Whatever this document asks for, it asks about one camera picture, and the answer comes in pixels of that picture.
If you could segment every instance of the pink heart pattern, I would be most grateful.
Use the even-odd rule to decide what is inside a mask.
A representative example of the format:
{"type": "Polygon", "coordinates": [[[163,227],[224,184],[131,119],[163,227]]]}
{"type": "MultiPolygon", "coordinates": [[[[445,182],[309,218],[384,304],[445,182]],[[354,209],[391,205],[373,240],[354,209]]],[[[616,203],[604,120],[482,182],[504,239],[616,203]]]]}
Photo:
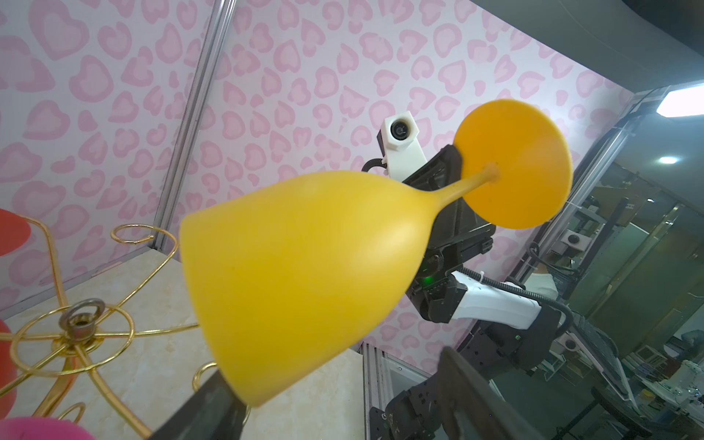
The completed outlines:
{"type": "Polygon", "coordinates": [[[338,30],[340,26],[342,26],[342,22],[345,17],[345,10],[339,2],[328,1],[322,6],[322,17],[327,21],[328,29],[338,30]]]}
{"type": "Polygon", "coordinates": [[[415,10],[415,7],[413,5],[413,2],[411,0],[402,0],[402,1],[394,1],[394,0],[387,0],[387,1],[380,1],[379,2],[379,12],[381,12],[382,16],[386,16],[386,14],[390,14],[391,17],[394,19],[394,24],[397,25],[399,23],[402,23],[409,19],[409,17],[413,14],[413,11],[415,10]]]}
{"type": "Polygon", "coordinates": [[[372,7],[367,0],[350,0],[347,13],[350,17],[348,29],[353,34],[358,34],[364,26],[363,23],[371,20],[373,15],[372,7]]]}
{"type": "Polygon", "coordinates": [[[315,55],[318,46],[325,43],[325,33],[312,21],[301,20],[301,41],[303,42],[303,55],[315,55]]]}
{"type": "Polygon", "coordinates": [[[201,144],[201,165],[206,168],[214,168],[222,163],[222,150],[211,141],[201,144]]]}
{"type": "Polygon", "coordinates": [[[343,86],[342,89],[339,102],[340,113],[350,118],[357,118],[364,111],[369,98],[362,96],[347,86],[343,86]]]}
{"type": "Polygon", "coordinates": [[[460,102],[452,96],[443,96],[435,103],[435,111],[438,114],[438,120],[448,120],[453,117],[460,102]]]}
{"type": "Polygon", "coordinates": [[[369,145],[371,141],[372,133],[364,125],[359,125],[354,130],[352,130],[352,134],[350,135],[350,143],[353,146],[369,145]]]}
{"type": "Polygon", "coordinates": [[[296,111],[285,102],[279,101],[274,110],[274,122],[278,128],[284,128],[296,122],[296,111]]]}
{"type": "Polygon", "coordinates": [[[402,63],[410,60],[411,56],[420,52],[420,49],[428,42],[428,38],[423,34],[410,29],[402,30],[398,35],[398,39],[401,40],[401,47],[396,52],[396,58],[402,63]]]}
{"type": "Polygon", "coordinates": [[[215,112],[213,108],[206,104],[203,108],[203,115],[201,116],[201,124],[198,130],[207,130],[208,128],[215,125],[215,112]]]}
{"type": "Polygon", "coordinates": [[[445,84],[448,93],[458,93],[465,86],[467,67],[462,60],[445,65],[438,71],[438,80],[445,84]]]}
{"type": "Polygon", "coordinates": [[[275,71],[264,68],[262,74],[262,93],[264,96],[272,96],[281,91],[281,77],[275,71]]]}
{"type": "Polygon", "coordinates": [[[269,27],[266,24],[258,23],[254,26],[254,32],[252,38],[249,40],[249,46],[262,54],[267,53],[274,47],[274,39],[269,34],[269,27]]]}
{"type": "Polygon", "coordinates": [[[511,61],[511,57],[509,55],[502,56],[494,67],[494,82],[499,83],[508,81],[513,75],[515,75],[517,69],[518,68],[511,61]]]}
{"type": "Polygon", "coordinates": [[[414,116],[428,108],[436,98],[433,92],[422,87],[413,87],[408,92],[408,96],[411,98],[411,102],[408,104],[407,110],[414,116]]]}
{"type": "Polygon", "coordinates": [[[470,60],[477,64],[482,64],[494,61],[498,51],[493,44],[487,44],[480,39],[473,39],[467,43],[467,53],[470,56],[470,60]]]}
{"type": "Polygon", "coordinates": [[[433,32],[435,52],[441,58],[447,58],[452,49],[462,41],[460,28],[451,23],[440,25],[433,32]]]}
{"type": "Polygon", "coordinates": [[[232,60],[233,60],[233,64],[234,64],[233,71],[237,76],[242,76],[247,73],[252,73],[255,70],[259,69],[259,66],[260,66],[259,58],[257,58],[257,55],[246,50],[240,44],[236,44],[232,48],[232,60]]]}
{"type": "MultiPolygon", "coordinates": [[[[112,227],[153,222],[161,189],[149,181],[169,166],[212,2],[23,5],[0,13],[16,23],[0,36],[0,208],[50,225],[70,279],[134,250],[108,245],[112,227]]],[[[221,113],[206,115],[217,125],[221,113]]],[[[41,240],[0,258],[0,309],[48,289],[47,264],[41,240]]]]}
{"type": "Polygon", "coordinates": [[[394,49],[389,40],[374,32],[367,32],[359,37],[359,44],[362,46],[362,55],[376,64],[391,61],[394,57],[394,49]]]}
{"type": "Polygon", "coordinates": [[[281,162],[286,153],[291,151],[291,142],[282,134],[272,131],[269,135],[269,149],[271,150],[271,160],[281,162]]]}
{"type": "Polygon", "coordinates": [[[274,66],[282,73],[287,70],[297,73],[301,69],[301,56],[298,54],[296,43],[292,39],[281,43],[274,50],[274,66]]]}
{"type": "Polygon", "coordinates": [[[377,85],[377,94],[379,96],[386,96],[391,93],[394,89],[396,81],[400,77],[389,70],[382,69],[374,75],[374,84],[377,85]]]}
{"type": "Polygon", "coordinates": [[[318,127],[327,128],[332,122],[332,109],[327,104],[313,107],[313,117],[318,121],[318,127]]]}
{"type": "Polygon", "coordinates": [[[543,81],[545,81],[545,77],[537,72],[526,72],[521,75],[518,78],[521,98],[528,99],[538,93],[543,81]]]}
{"type": "Polygon", "coordinates": [[[220,178],[211,172],[204,174],[201,177],[201,182],[210,194],[216,194],[220,190],[220,178]]]}
{"type": "Polygon", "coordinates": [[[350,46],[340,44],[340,52],[337,55],[337,71],[340,75],[356,70],[359,66],[359,56],[350,46]]]}
{"type": "Polygon", "coordinates": [[[435,71],[433,61],[427,55],[419,56],[410,67],[410,76],[418,81],[421,77],[430,78],[435,71]]]}
{"type": "Polygon", "coordinates": [[[308,90],[308,85],[306,80],[303,78],[296,78],[291,83],[291,91],[287,96],[290,102],[294,102],[299,106],[308,105],[310,102],[310,91],[308,90]]]}

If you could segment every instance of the aluminum frame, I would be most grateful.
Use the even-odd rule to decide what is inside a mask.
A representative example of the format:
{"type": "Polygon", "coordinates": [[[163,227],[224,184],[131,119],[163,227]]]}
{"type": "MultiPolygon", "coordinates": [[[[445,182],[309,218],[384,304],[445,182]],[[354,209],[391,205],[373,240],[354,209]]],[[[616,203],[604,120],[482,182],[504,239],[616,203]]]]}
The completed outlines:
{"type": "MultiPolygon", "coordinates": [[[[222,46],[227,39],[237,0],[216,0],[210,14],[210,24],[203,41],[203,50],[194,73],[193,85],[188,95],[184,116],[174,145],[171,163],[166,173],[159,206],[156,209],[154,225],[168,230],[176,209],[189,159],[193,152],[201,116],[208,100],[210,86],[215,77],[215,69],[220,60],[222,46]]],[[[157,234],[149,247],[164,252],[168,243],[164,234],[157,234]]]]}

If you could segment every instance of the metal pole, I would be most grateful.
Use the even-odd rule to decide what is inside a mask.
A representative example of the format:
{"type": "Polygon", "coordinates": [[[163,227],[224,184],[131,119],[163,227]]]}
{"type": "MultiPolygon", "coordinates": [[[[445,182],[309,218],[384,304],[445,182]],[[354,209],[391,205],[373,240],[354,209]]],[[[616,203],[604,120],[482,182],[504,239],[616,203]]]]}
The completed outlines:
{"type": "MultiPolygon", "coordinates": [[[[184,117],[174,145],[171,164],[166,173],[164,190],[161,193],[159,207],[154,218],[154,225],[162,229],[167,229],[173,218],[176,202],[186,175],[186,167],[198,134],[203,108],[208,99],[208,92],[215,75],[215,67],[220,59],[222,46],[230,29],[230,21],[236,2],[237,0],[215,0],[213,5],[203,51],[198,59],[193,85],[188,95],[184,117]]],[[[150,246],[163,251],[166,243],[166,236],[158,234],[150,246]]]]}
{"type": "MultiPolygon", "coordinates": [[[[635,117],[627,121],[622,128],[611,136],[611,139],[604,145],[602,151],[594,158],[594,162],[589,169],[584,173],[584,176],[575,185],[570,198],[567,200],[562,210],[553,218],[550,224],[545,229],[545,233],[538,240],[540,246],[540,256],[543,256],[550,250],[550,247],[558,240],[562,232],[567,227],[567,224],[572,219],[572,216],[577,211],[577,206],[580,206],[591,190],[596,186],[597,182],[606,172],[606,169],[616,159],[618,153],[625,145],[626,140],[631,133],[639,125],[641,117],[635,117]]],[[[522,267],[517,273],[517,279],[524,280],[529,275],[530,266],[527,262],[523,262],[522,267]]]]}

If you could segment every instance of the ceiling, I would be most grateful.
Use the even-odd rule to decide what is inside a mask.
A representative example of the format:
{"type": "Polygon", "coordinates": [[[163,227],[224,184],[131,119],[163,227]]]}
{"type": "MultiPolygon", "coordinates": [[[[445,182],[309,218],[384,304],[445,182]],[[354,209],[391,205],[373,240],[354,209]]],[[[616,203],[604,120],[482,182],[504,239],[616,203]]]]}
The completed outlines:
{"type": "Polygon", "coordinates": [[[473,1],[631,92],[704,78],[704,56],[621,0],[473,1]]]}
{"type": "MultiPolygon", "coordinates": [[[[647,116],[615,162],[667,190],[694,211],[704,213],[704,117],[647,116]],[[663,156],[674,156],[679,161],[665,165],[658,160],[663,156]]],[[[702,232],[704,224],[698,218],[704,219],[704,216],[694,212],[682,215],[678,223],[692,223],[702,232]]]]}

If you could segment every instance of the gold wire stand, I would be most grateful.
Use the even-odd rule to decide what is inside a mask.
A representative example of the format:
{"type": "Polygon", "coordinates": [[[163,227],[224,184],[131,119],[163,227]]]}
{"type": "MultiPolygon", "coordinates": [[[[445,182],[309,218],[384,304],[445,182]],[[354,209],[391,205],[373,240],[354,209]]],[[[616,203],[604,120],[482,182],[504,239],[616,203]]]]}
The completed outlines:
{"type": "MultiPolygon", "coordinates": [[[[105,365],[106,363],[116,359],[121,353],[123,353],[127,349],[127,347],[130,346],[132,340],[135,337],[149,337],[158,336],[161,334],[177,333],[198,327],[198,323],[193,322],[191,324],[178,325],[176,327],[169,327],[166,329],[152,329],[137,332],[134,328],[134,321],[132,320],[132,317],[127,311],[122,308],[122,306],[125,305],[125,303],[127,303],[130,298],[132,298],[140,289],[142,289],[142,287],[144,287],[144,285],[148,283],[154,277],[154,275],[156,275],[156,273],[161,270],[161,268],[163,268],[169,260],[171,260],[171,258],[173,258],[173,256],[176,254],[176,251],[178,250],[178,240],[176,240],[176,237],[174,237],[173,234],[171,234],[169,231],[163,230],[160,227],[156,226],[135,223],[130,225],[120,225],[116,227],[111,231],[110,236],[113,240],[118,243],[141,244],[154,239],[153,233],[150,233],[146,237],[143,237],[138,240],[126,240],[117,236],[117,233],[121,230],[130,227],[140,227],[148,229],[152,232],[160,232],[161,234],[166,235],[167,237],[173,240],[174,247],[171,252],[169,252],[169,254],[166,256],[164,261],[162,261],[156,269],[154,269],[141,283],[139,283],[136,288],[134,288],[134,290],[132,290],[128,295],[126,295],[119,303],[115,305],[105,305],[104,313],[96,312],[94,322],[90,322],[90,324],[94,324],[94,330],[85,339],[77,340],[73,332],[69,332],[67,330],[64,330],[61,333],[33,334],[28,333],[28,331],[39,321],[46,319],[51,315],[66,312],[67,309],[73,309],[74,306],[71,306],[68,303],[68,299],[66,298],[66,293],[64,291],[63,283],[61,281],[61,270],[58,266],[56,246],[54,244],[54,238],[51,236],[51,231],[44,223],[38,220],[25,217],[24,215],[20,215],[20,217],[25,219],[27,222],[38,226],[46,237],[46,243],[49,247],[51,271],[52,275],[54,276],[54,286],[56,288],[56,298],[58,299],[59,307],[48,313],[40,315],[37,318],[30,320],[17,333],[0,333],[0,341],[11,341],[10,358],[15,363],[17,368],[22,371],[22,373],[18,375],[16,379],[14,379],[12,382],[8,383],[0,389],[0,397],[7,394],[9,391],[14,389],[19,384],[23,383],[25,380],[29,379],[31,376],[55,377],[56,381],[54,382],[54,385],[49,390],[46,397],[44,397],[44,400],[39,404],[39,407],[37,407],[36,411],[33,414],[35,417],[51,417],[51,415],[54,413],[58,405],[61,403],[61,401],[66,396],[69,389],[75,382],[77,375],[81,372],[86,372],[93,381],[95,387],[105,398],[105,400],[108,401],[110,406],[112,406],[113,409],[115,409],[115,411],[120,414],[120,416],[127,422],[129,426],[131,426],[135,430],[136,433],[138,433],[139,436],[141,436],[143,439],[146,439],[147,437],[151,436],[151,430],[115,395],[115,393],[113,393],[113,391],[107,385],[103,377],[98,373],[97,369],[101,365],[105,365]],[[130,326],[130,330],[128,332],[102,332],[97,327],[100,322],[104,321],[108,316],[110,316],[114,312],[117,312],[126,319],[127,323],[130,326]],[[98,348],[106,338],[126,338],[126,340],[125,343],[113,355],[98,362],[94,362],[90,358],[89,353],[98,348]],[[51,353],[45,356],[39,362],[35,363],[34,365],[28,365],[27,363],[22,361],[18,353],[19,343],[23,341],[41,340],[51,341],[51,353]],[[59,356],[65,357],[62,370],[43,370],[45,365],[47,365],[54,358],[57,358],[59,356]]],[[[73,322],[71,325],[76,326],[76,328],[86,325],[87,322],[85,322],[84,318],[82,318],[83,315],[86,314],[77,314],[76,318],[74,319],[75,322],[73,322]]],[[[199,370],[199,372],[196,373],[199,379],[203,371],[204,370],[199,370]]],[[[78,415],[74,419],[74,423],[78,423],[81,417],[83,417],[83,413],[86,409],[86,405],[83,402],[76,403],[75,405],[70,406],[66,411],[59,415],[58,418],[63,419],[68,413],[72,412],[75,409],[78,409],[78,415]]]]}

